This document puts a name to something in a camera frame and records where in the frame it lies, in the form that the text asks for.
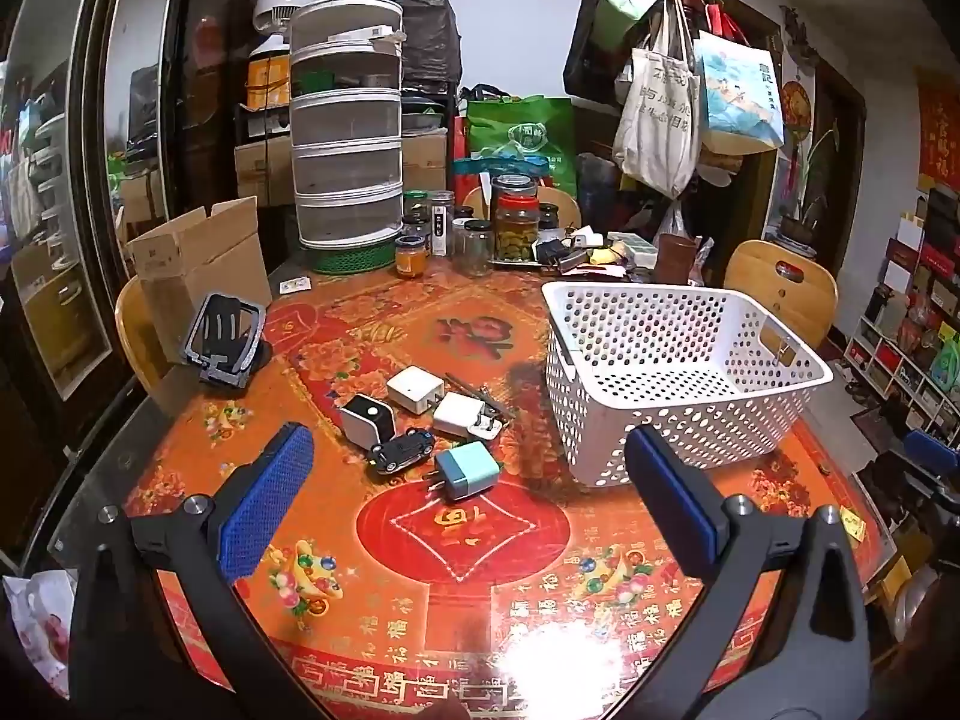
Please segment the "white perforated plastic basket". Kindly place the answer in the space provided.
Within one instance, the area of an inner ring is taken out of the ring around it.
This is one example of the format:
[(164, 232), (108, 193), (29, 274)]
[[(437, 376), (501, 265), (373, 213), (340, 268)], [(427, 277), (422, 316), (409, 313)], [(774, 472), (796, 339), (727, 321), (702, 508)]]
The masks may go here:
[(830, 366), (731, 289), (551, 281), (547, 381), (569, 472), (626, 483), (626, 438), (654, 427), (680, 460), (719, 468), (781, 444)]

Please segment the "black and white charger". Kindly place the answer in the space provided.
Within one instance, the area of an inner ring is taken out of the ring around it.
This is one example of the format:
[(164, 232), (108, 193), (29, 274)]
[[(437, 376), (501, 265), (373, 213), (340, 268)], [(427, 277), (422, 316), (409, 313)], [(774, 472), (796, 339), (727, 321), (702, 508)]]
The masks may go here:
[(356, 394), (338, 407), (338, 414), (345, 439), (364, 452), (395, 437), (394, 411), (387, 403)]

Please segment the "black toy car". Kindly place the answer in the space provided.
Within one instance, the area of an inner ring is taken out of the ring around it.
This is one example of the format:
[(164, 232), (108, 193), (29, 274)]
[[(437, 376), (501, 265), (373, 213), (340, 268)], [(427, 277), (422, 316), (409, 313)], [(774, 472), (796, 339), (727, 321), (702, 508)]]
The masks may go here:
[(430, 431), (410, 427), (384, 444), (374, 444), (368, 452), (368, 465), (376, 475), (398, 475), (430, 458), (434, 444), (436, 440)]

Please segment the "light blue charger plug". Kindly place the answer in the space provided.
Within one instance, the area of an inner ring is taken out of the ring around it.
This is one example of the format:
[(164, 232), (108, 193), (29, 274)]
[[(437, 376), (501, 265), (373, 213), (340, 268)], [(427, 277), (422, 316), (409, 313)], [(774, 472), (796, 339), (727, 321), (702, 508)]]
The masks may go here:
[(449, 500), (464, 500), (493, 488), (500, 473), (501, 465), (487, 446), (474, 440), (434, 457), (434, 470), (425, 481), (432, 491), (441, 489)]

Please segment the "white square charger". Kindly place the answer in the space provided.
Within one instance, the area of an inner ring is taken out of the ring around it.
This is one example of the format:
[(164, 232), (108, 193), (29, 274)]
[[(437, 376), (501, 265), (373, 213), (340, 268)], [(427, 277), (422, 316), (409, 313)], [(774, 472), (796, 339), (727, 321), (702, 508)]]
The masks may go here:
[(387, 380), (387, 395), (409, 413), (423, 415), (446, 396), (446, 382), (420, 367), (409, 366)]

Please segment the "white charger with prongs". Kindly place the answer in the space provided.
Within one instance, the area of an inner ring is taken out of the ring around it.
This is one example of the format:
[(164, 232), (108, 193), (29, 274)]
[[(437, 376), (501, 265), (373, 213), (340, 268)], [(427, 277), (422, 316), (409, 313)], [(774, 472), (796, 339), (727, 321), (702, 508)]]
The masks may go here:
[(451, 392), (436, 406), (433, 427), (448, 436), (491, 442), (503, 431), (505, 423), (483, 400)]

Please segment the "red patterned tablecloth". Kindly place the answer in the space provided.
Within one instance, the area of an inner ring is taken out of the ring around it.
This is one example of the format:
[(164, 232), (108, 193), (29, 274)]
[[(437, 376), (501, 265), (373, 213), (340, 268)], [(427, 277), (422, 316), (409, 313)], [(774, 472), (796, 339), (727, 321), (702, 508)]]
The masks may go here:
[[(443, 697), (477, 718), (587, 718), (651, 667), (697, 601), (630, 478), (588, 488), (569, 472), (545, 369), (550, 322), (522, 271), (482, 278), (433, 263), (316, 278), (268, 309), (274, 355), (240, 395), (199, 390), (128, 495), (130, 515), (210, 494), (285, 422), (313, 434), (311, 474), (239, 594), (281, 655), (348, 717), (398, 718)], [(505, 405), (487, 442), (501, 473), (464, 500), (432, 491), (434, 457), (473, 442), (397, 406), (395, 429), (433, 434), (433, 455), (394, 476), (371, 470), (340, 429), (353, 395), (387, 398), (416, 366)], [(861, 575), (884, 534), (864, 491), (802, 416), (773, 452), (703, 468), (722, 494), (767, 514), (834, 505)]]

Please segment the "shelf with boxes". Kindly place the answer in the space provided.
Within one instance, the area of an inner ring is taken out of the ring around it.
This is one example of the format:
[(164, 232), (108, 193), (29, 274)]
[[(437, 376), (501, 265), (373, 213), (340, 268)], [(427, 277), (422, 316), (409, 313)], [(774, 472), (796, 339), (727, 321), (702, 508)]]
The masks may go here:
[(900, 216), (844, 360), (896, 429), (958, 444), (958, 193)]

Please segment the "cardboard box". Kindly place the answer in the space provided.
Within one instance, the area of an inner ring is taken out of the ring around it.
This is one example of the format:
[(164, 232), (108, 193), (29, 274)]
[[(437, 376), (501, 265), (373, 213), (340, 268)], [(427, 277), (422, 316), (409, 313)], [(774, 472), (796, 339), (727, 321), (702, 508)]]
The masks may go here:
[(185, 333), (210, 293), (267, 307), (272, 289), (259, 241), (256, 197), (178, 216), (127, 244), (166, 359), (184, 366)]

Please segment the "small orange jar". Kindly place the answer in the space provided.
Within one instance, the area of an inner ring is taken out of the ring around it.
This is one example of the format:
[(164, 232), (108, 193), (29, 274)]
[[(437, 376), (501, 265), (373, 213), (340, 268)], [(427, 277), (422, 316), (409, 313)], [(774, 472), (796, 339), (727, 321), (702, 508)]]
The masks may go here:
[(427, 271), (427, 239), (418, 234), (404, 234), (395, 239), (394, 265), (397, 275), (402, 278), (418, 278)]

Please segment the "empty glass jar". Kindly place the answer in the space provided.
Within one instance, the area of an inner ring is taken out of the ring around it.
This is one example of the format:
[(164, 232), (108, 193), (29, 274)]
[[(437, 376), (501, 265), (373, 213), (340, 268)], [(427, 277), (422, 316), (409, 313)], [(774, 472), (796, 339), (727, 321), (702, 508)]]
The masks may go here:
[(491, 270), (493, 226), (487, 220), (470, 220), (460, 236), (460, 271), (471, 278), (482, 278)]

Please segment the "beige tote bag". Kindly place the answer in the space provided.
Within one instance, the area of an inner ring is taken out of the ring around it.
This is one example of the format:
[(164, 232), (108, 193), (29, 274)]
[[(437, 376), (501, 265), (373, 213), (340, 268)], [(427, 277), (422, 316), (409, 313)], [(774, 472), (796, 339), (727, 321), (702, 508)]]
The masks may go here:
[(625, 176), (675, 200), (700, 159), (701, 80), (682, 0), (661, 0), (646, 43), (631, 51), (631, 85), (613, 142)]

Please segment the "blue white hanging bag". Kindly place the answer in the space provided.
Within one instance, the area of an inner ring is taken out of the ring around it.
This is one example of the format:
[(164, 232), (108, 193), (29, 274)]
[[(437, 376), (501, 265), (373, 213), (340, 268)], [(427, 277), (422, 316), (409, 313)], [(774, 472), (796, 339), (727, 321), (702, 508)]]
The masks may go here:
[(693, 49), (703, 86), (704, 146), (721, 156), (780, 149), (784, 121), (770, 52), (706, 31), (693, 41)]

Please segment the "green shopping bag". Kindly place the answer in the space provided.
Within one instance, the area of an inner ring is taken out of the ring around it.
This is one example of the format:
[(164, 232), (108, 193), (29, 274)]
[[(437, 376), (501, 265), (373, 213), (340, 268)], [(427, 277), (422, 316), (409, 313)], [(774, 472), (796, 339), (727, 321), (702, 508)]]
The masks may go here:
[(576, 195), (574, 107), (568, 98), (469, 101), (467, 143), (472, 156), (539, 158), (556, 188)]

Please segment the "white drawer tower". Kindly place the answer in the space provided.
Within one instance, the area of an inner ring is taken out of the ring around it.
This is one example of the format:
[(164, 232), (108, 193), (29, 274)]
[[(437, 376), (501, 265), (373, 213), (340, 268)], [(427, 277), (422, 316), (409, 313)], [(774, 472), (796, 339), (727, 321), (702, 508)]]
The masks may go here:
[(402, 227), (404, 41), (394, 0), (317, 0), (290, 21), (291, 171), (308, 249), (364, 249)]

